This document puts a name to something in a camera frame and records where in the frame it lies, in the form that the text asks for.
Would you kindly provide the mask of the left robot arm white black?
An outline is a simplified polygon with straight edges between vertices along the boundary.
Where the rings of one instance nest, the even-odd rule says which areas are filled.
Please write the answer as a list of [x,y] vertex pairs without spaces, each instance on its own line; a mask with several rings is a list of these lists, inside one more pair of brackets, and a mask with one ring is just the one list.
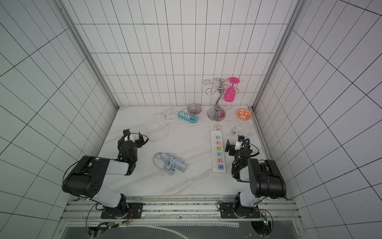
[[123,130],[117,142],[116,159],[83,156],[63,179],[62,190],[74,196],[89,198],[107,208],[123,208],[124,196],[106,186],[104,178],[107,175],[131,175],[138,161],[138,149],[148,141],[149,138],[141,133]]

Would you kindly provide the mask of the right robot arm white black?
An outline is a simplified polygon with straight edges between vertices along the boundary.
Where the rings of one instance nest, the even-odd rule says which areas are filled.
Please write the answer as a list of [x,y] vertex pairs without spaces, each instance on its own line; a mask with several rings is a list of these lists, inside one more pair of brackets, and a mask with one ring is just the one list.
[[226,143],[225,152],[234,157],[231,176],[238,182],[249,183],[249,189],[235,197],[234,209],[255,208],[264,199],[286,196],[287,187],[274,160],[255,157],[250,139],[240,136],[235,144]]

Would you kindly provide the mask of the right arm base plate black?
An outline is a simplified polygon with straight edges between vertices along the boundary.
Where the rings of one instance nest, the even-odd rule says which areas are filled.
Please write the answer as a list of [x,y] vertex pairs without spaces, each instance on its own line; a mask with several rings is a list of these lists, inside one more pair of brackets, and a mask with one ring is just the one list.
[[261,217],[254,208],[244,207],[239,203],[218,201],[216,207],[222,219],[259,219]]

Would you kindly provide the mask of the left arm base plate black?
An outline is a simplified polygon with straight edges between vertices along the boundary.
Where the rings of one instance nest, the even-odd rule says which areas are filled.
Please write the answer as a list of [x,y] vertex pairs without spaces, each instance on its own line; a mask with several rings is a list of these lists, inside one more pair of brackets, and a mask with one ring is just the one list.
[[104,207],[100,218],[127,220],[132,216],[133,219],[140,219],[143,212],[143,205],[143,203],[125,203],[125,205],[116,208]]

